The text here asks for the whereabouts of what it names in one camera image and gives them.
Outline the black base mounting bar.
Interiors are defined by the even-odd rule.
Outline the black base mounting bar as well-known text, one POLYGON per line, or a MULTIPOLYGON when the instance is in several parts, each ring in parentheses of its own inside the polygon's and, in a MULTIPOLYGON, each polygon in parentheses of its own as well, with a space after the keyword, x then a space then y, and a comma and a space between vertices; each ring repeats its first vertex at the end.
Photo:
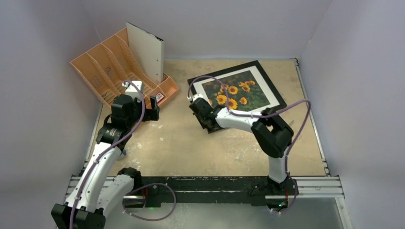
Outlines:
POLYGON ((138 177, 126 195, 138 196, 146 207, 162 203, 249 204, 269 208, 287 208, 298 194, 269 189, 267 176, 247 177, 138 177))

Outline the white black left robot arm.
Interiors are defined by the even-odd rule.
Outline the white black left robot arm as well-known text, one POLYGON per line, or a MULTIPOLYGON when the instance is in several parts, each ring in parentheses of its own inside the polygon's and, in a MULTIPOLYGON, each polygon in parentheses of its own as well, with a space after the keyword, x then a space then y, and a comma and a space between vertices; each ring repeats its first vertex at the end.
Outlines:
POLYGON ((155 96, 150 108, 138 95, 121 94, 111 105, 103 122, 93 154, 74 190, 63 204, 55 204, 51 216, 59 229, 102 229, 112 208, 126 194, 137 195, 144 189, 141 172, 121 169, 113 183, 103 188, 114 162, 122 159, 124 148, 141 122, 157 121, 160 108, 155 96))

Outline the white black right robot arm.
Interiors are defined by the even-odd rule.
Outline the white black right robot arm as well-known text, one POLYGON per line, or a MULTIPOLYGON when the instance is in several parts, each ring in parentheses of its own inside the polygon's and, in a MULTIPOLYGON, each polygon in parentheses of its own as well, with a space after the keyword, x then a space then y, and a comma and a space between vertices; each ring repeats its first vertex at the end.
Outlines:
POLYGON ((294 180, 289 176, 286 159, 292 145, 293 130, 271 108, 260 112, 228 110, 224 105, 212 107, 202 97, 188 99, 189 108, 208 133, 221 129, 237 129, 252 133, 261 150, 267 155, 268 188, 274 194, 295 191, 294 180))

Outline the small red white box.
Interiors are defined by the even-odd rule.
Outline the small red white box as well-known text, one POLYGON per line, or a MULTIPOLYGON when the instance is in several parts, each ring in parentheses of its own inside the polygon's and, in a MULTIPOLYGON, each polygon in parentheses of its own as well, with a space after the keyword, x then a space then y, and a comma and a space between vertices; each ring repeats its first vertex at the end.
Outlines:
POLYGON ((155 98, 156 98, 157 103, 160 103, 161 101, 163 101, 165 99, 165 95, 159 92, 155 95, 155 98))

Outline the white binder board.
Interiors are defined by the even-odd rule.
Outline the white binder board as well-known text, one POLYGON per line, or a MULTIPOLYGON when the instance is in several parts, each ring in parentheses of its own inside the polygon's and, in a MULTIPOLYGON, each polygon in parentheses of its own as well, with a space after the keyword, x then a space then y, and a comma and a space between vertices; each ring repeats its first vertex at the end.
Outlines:
POLYGON ((164 40, 126 22, 129 48, 145 75, 155 84, 163 81, 164 40))

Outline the aluminium rail frame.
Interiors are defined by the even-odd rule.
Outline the aluminium rail frame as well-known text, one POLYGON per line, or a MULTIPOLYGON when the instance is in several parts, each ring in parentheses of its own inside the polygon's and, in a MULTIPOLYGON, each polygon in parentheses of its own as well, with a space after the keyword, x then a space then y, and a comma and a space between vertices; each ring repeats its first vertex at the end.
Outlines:
POLYGON ((344 192, 338 177, 293 178, 288 157, 297 142, 280 114, 290 107, 258 61, 219 70, 187 81, 190 109, 208 133, 226 128, 246 131, 255 137, 269 161, 266 176, 235 177, 144 177, 135 168, 123 168, 117 176, 108 173, 141 122, 157 121, 156 96, 146 103, 139 80, 124 81, 125 92, 112 103, 112 112, 98 132, 93 156, 74 188, 51 215, 60 229, 102 229, 115 205, 124 214, 131 205, 150 208, 162 203, 250 204, 283 214, 297 198, 333 198, 344 216, 344 192))

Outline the black sunflower photo frame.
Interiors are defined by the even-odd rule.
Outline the black sunflower photo frame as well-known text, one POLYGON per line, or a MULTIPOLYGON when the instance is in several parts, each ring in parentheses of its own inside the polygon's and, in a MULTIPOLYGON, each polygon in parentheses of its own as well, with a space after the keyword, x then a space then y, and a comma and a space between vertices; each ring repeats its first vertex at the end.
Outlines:
POLYGON ((244 112, 273 111, 287 106, 259 61, 243 63, 187 80, 192 95, 200 93, 212 107, 225 106, 244 112))

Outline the peach plastic file organizer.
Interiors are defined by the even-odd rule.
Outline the peach plastic file organizer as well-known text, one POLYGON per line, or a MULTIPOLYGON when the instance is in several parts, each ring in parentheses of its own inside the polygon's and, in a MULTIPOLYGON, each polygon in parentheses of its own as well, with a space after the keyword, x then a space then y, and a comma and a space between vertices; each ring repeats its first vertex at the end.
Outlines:
POLYGON ((159 107, 167 105, 179 92, 167 74, 163 74, 161 83, 155 83, 143 73, 130 51, 126 28, 73 59, 70 64, 106 106, 111 106, 114 98, 124 93, 124 80, 142 81, 145 97, 162 95, 159 107))

